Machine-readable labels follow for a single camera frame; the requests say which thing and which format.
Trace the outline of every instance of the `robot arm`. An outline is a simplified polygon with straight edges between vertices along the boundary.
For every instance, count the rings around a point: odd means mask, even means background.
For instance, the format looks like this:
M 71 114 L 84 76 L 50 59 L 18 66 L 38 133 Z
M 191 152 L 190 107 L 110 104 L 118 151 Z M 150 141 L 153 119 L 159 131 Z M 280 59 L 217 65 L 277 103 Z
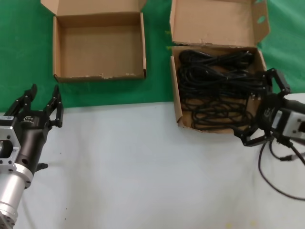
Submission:
M 234 129 L 234 135 L 242 140 L 244 146 L 264 144 L 274 138 L 289 148 L 293 145 L 291 141 L 305 145 L 305 104 L 284 98 L 291 90 L 281 72 L 270 69 L 259 74 L 264 74 L 268 87 L 253 124 L 245 130 Z M 272 92 L 272 79 L 280 87 L 279 94 Z M 264 136 L 251 139 L 257 129 L 262 129 Z
M 58 86 L 42 111 L 31 110 L 37 93 L 34 84 L 0 116 L 0 229 L 11 229 L 18 217 L 23 191 L 30 187 L 36 171 L 45 169 L 39 158 L 49 131 L 62 127 L 63 106 Z M 56 119 L 50 115 L 57 109 Z

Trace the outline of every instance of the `coiled black cable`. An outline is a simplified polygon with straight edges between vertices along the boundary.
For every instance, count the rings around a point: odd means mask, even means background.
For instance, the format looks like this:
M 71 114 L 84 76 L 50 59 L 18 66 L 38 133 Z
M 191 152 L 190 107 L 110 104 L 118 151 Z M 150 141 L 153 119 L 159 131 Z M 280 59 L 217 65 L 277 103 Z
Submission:
M 265 88 L 262 79 L 246 71 L 253 61 L 249 51 L 211 56 L 185 50 L 179 59 L 179 94 L 182 109 L 192 112 L 192 128 L 211 131 L 250 125 L 249 96 L 258 96 Z

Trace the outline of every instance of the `open cardboard box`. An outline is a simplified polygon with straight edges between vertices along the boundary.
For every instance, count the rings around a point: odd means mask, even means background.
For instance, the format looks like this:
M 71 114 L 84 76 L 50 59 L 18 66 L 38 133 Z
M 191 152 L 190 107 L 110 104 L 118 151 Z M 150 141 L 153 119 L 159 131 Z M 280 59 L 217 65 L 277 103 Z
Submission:
M 52 11 L 59 82 L 146 77 L 145 0 L 41 0 Z
M 263 55 L 256 48 L 270 31 L 265 0 L 173 0 L 170 24 L 173 42 L 187 45 L 173 47 L 171 57 L 174 107 L 181 127 L 192 128 L 191 113 L 182 111 L 180 103 L 177 70 L 181 51 L 192 49 L 223 55 L 249 50 L 255 54 L 249 71 L 266 71 Z M 255 115 L 259 104 L 259 100 L 250 99 L 247 110 Z

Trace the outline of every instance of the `black cable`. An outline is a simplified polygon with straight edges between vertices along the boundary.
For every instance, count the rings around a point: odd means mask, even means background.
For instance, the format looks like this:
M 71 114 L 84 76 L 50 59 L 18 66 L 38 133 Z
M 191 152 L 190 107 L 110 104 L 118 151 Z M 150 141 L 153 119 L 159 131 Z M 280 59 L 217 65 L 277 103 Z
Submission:
M 283 191 L 281 191 L 280 189 L 278 189 L 277 187 L 275 187 L 273 184 L 271 184 L 271 182 L 265 177 L 265 175 L 263 174 L 262 172 L 262 169 L 261 169 L 261 161 L 262 161 L 262 155 L 263 155 L 263 151 L 264 151 L 264 148 L 266 146 L 267 143 L 264 143 L 262 148 L 261 148 L 261 151 L 259 153 L 259 158 L 258 158 L 258 170 L 262 176 L 262 178 L 267 182 L 267 184 L 273 188 L 275 191 L 277 191 L 278 193 L 288 197 L 288 198 L 291 198 L 291 199 L 294 199 L 294 200 L 300 200 L 300 201 L 305 201 L 305 198 L 301 198 L 301 197 L 296 197 L 296 196 L 292 196 L 290 194 L 287 194 Z M 293 146 L 291 147 L 292 150 L 297 154 L 297 155 L 301 155 L 296 148 L 294 148 Z M 303 164 L 305 165 L 305 159 L 301 156 L 301 161 L 303 162 Z
M 249 51 L 222 56 L 185 50 L 179 56 L 179 94 L 183 111 L 192 113 L 192 128 L 211 131 L 252 124 L 248 99 L 265 91 L 263 80 L 247 69 Z
M 297 160 L 299 158 L 297 153 L 296 153 L 296 155 L 288 155 L 288 156 L 284 156 L 284 157 L 278 157 L 273 151 L 272 143 L 273 143 L 273 140 L 269 142 L 269 150 L 270 150 L 270 153 L 272 154 L 272 156 L 274 156 L 276 159 L 278 159 L 280 161 L 294 161 L 294 160 Z M 305 153 L 301 153 L 300 155 L 301 155 L 302 158 L 305 157 Z

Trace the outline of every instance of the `power cord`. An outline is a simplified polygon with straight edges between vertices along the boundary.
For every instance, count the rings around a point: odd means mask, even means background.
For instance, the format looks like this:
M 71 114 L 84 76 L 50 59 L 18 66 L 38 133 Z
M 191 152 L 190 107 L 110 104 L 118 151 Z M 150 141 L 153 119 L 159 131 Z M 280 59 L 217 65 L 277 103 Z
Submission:
M 270 150 L 270 153 L 272 154 L 272 156 L 274 156 L 276 159 L 278 159 L 280 161 L 295 161 L 295 160 L 299 159 L 297 154 L 295 154 L 295 155 L 292 154 L 292 155 L 288 155 L 288 156 L 284 156 L 284 157 L 278 157 L 273 151 L 272 143 L 273 143 L 273 140 L 269 142 L 269 150 Z M 300 155 L 302 158 L 305 157 L 305 153 L 301 153 Z
M 180 53 L 178 87 L 183 111 L 192 113 L 192 128 L 211 131 L 251 125 L 250 96 L 265 91 L 262 78 L 246 69 L 253 62 L 249 51 L 222 56 L 185 50 Z
M 287 194 L 285 192 L 283 192 L 282 190 L 278 189 L 277 187 L 275 187 L 267 178 L 266 176 L 263 174 L 262 172 L 262 168 L 261 168 L 261 161 L 262 161 L 262 155 L 263 155 L 263 151 L 264 151 L 264 148 L 266 146 L 267 143 L 264 143 L 261 150 L 260 150 L 260 153 L 259 153 L 259 158 L 258 158 L 258 170 L 262 176 L 262 178 L 267 182 L 267 184 L 273 188 L 275 191 L 277 191 L 278 193 L 288 197 L 288 198 L 291 198 L 291 199 L 294 199 L 294 200 L 300 200 L 300 201 L 305 201 L 305 198 L 301 198 L 301 197 L 296 197 L 296 196 L 293 196 L 293 195 L 290 195 L 290 194 Z M 270 152 L 272 153 L 273 156 L 275 156 L 275 158 L 279 159 L 280 160 L 280 157 L 276 156 L 274 154 L 274 152 L 272 151 L 272 142 L 269 142 L 269 147 L 270 147 Z M 302 154 L 300 154 L 297 149 L 294 147 L 294 146 L 291 146 L 291 149 L 294 151 L 294 153 L 297 155 L 297 157 L 302 161 L 302 163 L 305 165 L 305 159 L 302 157 Z

